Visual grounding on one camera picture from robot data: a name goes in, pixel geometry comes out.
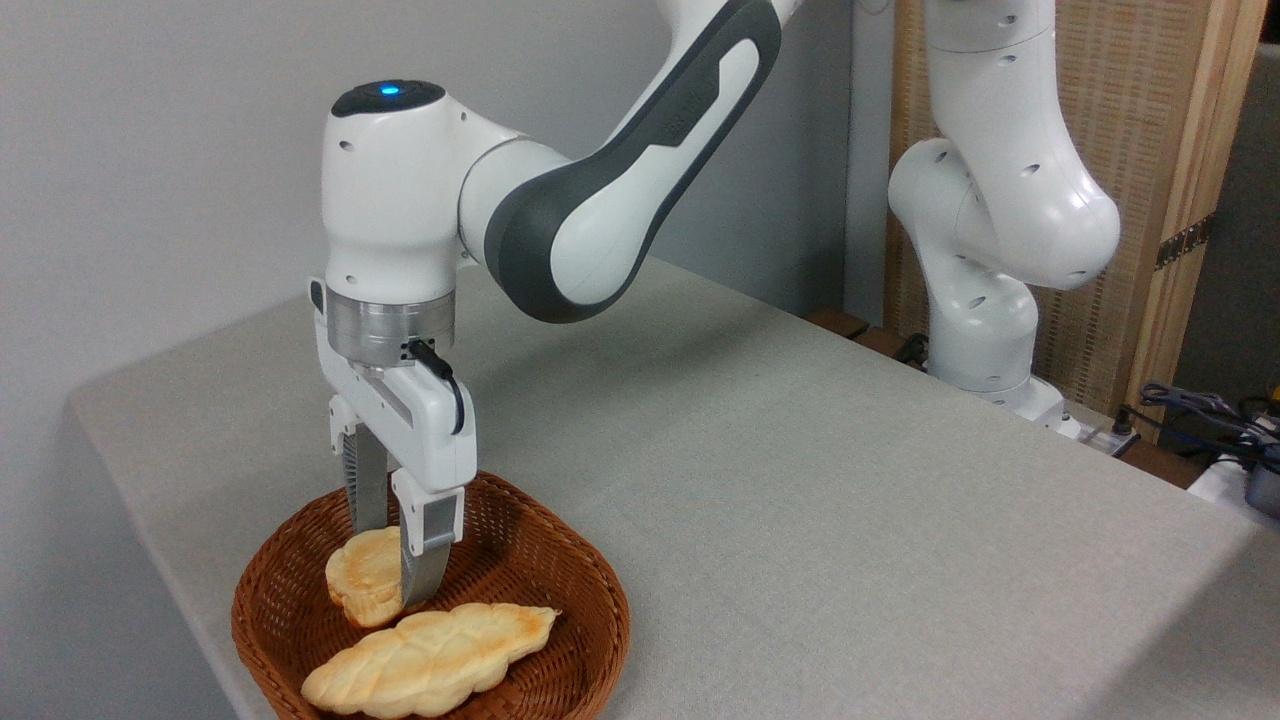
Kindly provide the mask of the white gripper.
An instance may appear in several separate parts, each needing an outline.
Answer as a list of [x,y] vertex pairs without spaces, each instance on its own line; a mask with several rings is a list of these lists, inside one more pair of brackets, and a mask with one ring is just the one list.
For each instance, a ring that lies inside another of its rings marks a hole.
[[462,541],[465,486],[477,473],[470,392],[417,360],[454,340],[454,293],[420,304],[371,304],[308,282],[317,355],[334,391],[332,451],[340,457],[353,533],[387,527],[388,454],[399,503],[401,596],[404,609],[440,588],[451,548]]

